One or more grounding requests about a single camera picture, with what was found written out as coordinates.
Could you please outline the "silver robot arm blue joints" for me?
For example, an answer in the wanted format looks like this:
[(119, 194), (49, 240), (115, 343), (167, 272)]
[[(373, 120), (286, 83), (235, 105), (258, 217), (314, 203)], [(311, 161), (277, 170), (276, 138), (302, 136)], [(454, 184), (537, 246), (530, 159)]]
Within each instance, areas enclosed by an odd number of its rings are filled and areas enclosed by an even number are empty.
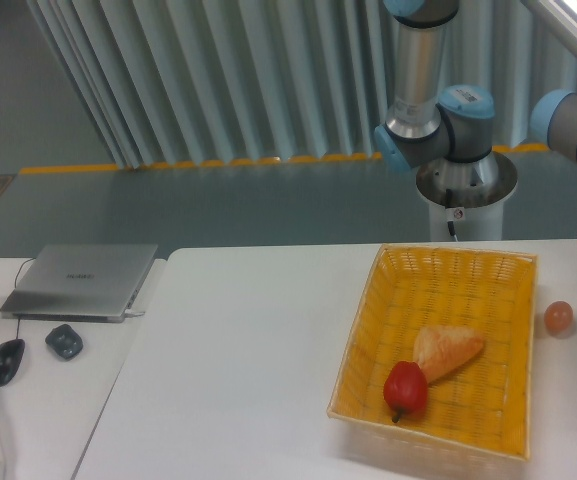
[[(374, 130), (377, 147), (397, 170), (418, 171), (420, 194), (447, 210), (480, 208), (508, 197), (514, 165), (492, 150), (494, 101), (473, 85), (438, 88), (447, 24), (456, 1), (388, 1), (399, 25), (394, 102)], [(577, 93), (554, 90), (530, 115), (529, 133), (577, 164)]]

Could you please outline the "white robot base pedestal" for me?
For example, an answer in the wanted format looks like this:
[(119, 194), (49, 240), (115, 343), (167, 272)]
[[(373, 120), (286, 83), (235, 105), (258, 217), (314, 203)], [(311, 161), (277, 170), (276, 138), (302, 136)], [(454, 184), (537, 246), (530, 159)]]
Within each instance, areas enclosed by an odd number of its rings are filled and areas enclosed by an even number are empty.
[(430, 239), (500, 240), (504, 206), (517, 183), (515, 165), (497, 152), (471, 163), (440, 158), (420, 167), (416, 187), (428, 207)]

